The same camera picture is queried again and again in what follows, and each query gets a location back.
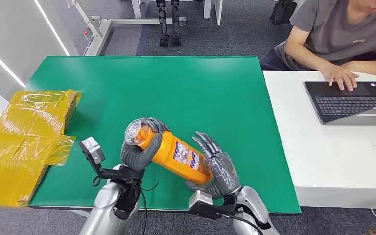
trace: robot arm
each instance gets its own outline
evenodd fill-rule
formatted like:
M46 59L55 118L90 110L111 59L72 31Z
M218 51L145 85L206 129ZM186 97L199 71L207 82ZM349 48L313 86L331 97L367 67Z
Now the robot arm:
M158 151L162 141L162 132L169 129L152 117L146 120L155 134L151 144L143 151L137 146L123 142L120 157L123 164L113 169L103 169L101 162L105 159L100 145L93 137L79 142L97 178L108 179L97 194L93 209L86 220L80 235L123 235L133 216L139 209L139 195L145 168Z
M211 219L230 217L237 235L279 235L256 191L241 185L229 155L207 134L196 132L196 135L200 139L192 139L203 150L214 181L207 186L186 182L188 188L195 191L189 200L189 212ZM213 205L212 199L220 197L224 198L223 206ZM241 220L249 221L256 228Z
M123 165L113 169L101 167L105 157L93 137L79 143L98 177L109 179L99 191L90 216L80 232L81 235L123 235L126 232L139 208L138 199L144 169L151 164L161 144L162 131L169 130L157 119L150 117L147 120L148 125L156 133L154 141L145 151L123 143L120 155ZM233 218L233 228L238 235L279 235L256 191L249 186L241 185L229 155L223 153L206 134L196 134L200 139L193 137L193 140L203 150L214 181L208 186L187 182L187 186L195 191L189 200L189 212L211 219L223 216ZM212 199L221 197L224 198L224 205L215 206Z

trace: green tabletop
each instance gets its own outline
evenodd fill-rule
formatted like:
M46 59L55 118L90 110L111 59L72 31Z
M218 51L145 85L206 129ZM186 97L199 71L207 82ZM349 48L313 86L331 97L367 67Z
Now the green tabletop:
M269 212L300 213L257 57L49 56L25 89L83 93L66 131L77 136L67 162L49 168L31 206L93 206L105 181L92 186L95 173L78 142L93 136L106 156L103 167L114 167L126 126L153 116L197 149L194 131L209 134ZM188 209L192 192L182 178L152 163L142 187L157 180L146 192L148 208Z

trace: yellow plastic wrap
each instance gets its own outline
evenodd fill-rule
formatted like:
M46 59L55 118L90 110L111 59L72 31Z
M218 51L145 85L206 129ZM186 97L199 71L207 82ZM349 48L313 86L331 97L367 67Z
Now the yellow plastic wrap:
M64 131L80 98L68 91L16 92L0 117L0 206L27 206L48 165L64 165Z

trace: man's arm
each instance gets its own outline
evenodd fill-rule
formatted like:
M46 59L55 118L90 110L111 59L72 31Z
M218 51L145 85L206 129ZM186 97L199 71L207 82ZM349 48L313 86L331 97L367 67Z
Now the man's arm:
M363 72L376 75L376 60L375 61L350 61L342 65L354 72Z
M344 90L345 83L348 90L352 91L353 87L356 87L355 79L358 75L351 73L348 68L334 65L309 51L304 46L309 34L310 32L305 32L294 26L287 39L285 53L300 64L320 71L328 80L330 86L336 81L339 88Z

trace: gray t-shirt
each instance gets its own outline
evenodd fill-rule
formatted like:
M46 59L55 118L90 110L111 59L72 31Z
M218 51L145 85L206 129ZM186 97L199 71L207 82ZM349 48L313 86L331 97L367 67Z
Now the gray t-shirt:
M376 53L376 13L359 24L347 21L349 0L306 0L290 22L310 32L304 46L336 65L367 52ZM280 59L293 70L310 70L286 55L286 41L275 47Z

